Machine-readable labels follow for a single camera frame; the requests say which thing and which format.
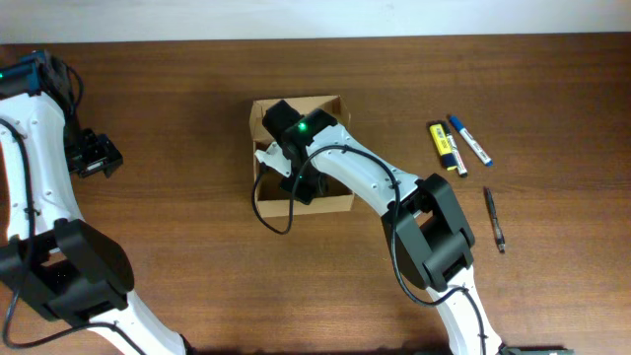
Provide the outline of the yellow highlighter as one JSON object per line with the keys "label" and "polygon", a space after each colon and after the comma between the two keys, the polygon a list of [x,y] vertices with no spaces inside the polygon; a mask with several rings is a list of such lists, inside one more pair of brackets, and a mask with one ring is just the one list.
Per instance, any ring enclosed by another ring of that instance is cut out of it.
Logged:
{"label": "yellow highlighter", "polygon": [[433,121],[429,123],[428,129],[442,166],[448,171],[455,170],[457,168],[456,158],[443,125],[439,121]]}

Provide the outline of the blue cap whiteboard marker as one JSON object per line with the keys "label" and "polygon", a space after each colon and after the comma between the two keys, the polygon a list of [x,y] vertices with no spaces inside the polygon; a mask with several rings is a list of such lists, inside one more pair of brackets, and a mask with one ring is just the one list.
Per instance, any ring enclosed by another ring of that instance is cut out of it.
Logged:
{"label": "blue cap whiteboard marker", "polygon": [[482,162],[482,164],[486,167],[492,167],[493,161],[489,157],[489,155],[484,151],[481,145],[475,140],[475,138],[470,134],[464,124],[456,117],[451,115],[449,117],[449,122],[453,126],[453,128],[458,132],[458,134],[463,138],[463,140],[467,143],[467,145],[471,148],[477,158]]}

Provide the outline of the black ballpoint pen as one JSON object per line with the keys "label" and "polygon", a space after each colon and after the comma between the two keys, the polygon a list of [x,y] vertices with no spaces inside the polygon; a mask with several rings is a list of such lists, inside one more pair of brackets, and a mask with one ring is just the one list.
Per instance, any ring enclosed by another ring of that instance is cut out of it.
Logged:
{"label": "black ballpoint pen", "polygon": [[486,202],[487,209],[489,212],[492,228],[494,231],[494,238],[495,238],[496,246],[498,248],[499,253],[505,253],[506,252],[505,237],[499,225],[497,210],[494,204],[492,192],[490,188],[487,186],[483,187],[483,192],[484,192],[485,202]]}

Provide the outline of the black cap whiteboard marker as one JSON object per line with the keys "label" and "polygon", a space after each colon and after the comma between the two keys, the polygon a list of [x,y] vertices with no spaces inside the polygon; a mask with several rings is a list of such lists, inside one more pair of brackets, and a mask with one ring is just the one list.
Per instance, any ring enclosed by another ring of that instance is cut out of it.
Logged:
{"label": "black cap whiteboard marker", "polygon": [[458,173],[458,175],[461,178],[467,178],[468,177],[468,170],[466,169],[466,167],[464,165],[462,157],[461,157],[461,155],[459,153],[459,150],[457,148],[456,141],[455,141],[455,139],[454,139],[454,137],[453,137],[453,135],[452,135],[452,133],[451,133],[451,131],[449,129],[449,126],[444,120],[441,122],[441,124],[443,126],[443,129],[444,129],[445,134],[446,134],[446,138],[449,141],[449,144],[450,144],[451,149],[452,149],[452,153],[453,153],[453,155],[455,157],[455,160],[456,160],[457,173]]}

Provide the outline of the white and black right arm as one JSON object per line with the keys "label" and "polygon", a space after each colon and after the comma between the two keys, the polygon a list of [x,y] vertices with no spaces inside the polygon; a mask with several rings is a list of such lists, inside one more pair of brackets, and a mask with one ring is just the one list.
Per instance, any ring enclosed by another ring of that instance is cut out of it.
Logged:
{"label": "white and black right arm", "polygon": [[273,141],[256,159],[282,175],[291,204],[310,204],[327,177],[341,182],[381,218],[397,283],[413,303],[438,311],[451,352],[505,350],[475,286],[475,237],[444,178],[420,178],[387,163],[320,108],[301,114],[281,100],[262,125]]}

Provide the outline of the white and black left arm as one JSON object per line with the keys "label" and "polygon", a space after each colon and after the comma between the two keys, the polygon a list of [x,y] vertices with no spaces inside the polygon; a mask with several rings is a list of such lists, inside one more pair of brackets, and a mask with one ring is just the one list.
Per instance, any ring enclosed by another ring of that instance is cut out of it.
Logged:
{"label": "white and black left arm", "polygon": [[110,177],[123,159],[84,129],[78,73],[46,50],[1,70],[1,152],[9,196],[1,281],[12,299],[4,344],[29,349],[92,331],[124,354],[191,354],[136,293],[123,248],[90,226],[71,177]]}

